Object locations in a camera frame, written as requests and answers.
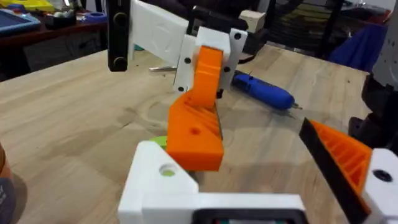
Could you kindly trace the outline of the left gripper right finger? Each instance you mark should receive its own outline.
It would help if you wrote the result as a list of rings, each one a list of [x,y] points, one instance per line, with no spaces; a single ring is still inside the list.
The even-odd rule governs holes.
[[[397,223],[397,155],[305,118],[299,136],[349,223]]]

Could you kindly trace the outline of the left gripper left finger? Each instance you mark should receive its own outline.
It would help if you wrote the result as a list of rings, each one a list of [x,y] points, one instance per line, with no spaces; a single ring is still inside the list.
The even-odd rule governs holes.
[[[154,141],[141,141],[118,206],[120,223],[144,223],[145,195],[197,193],[198,183]]]

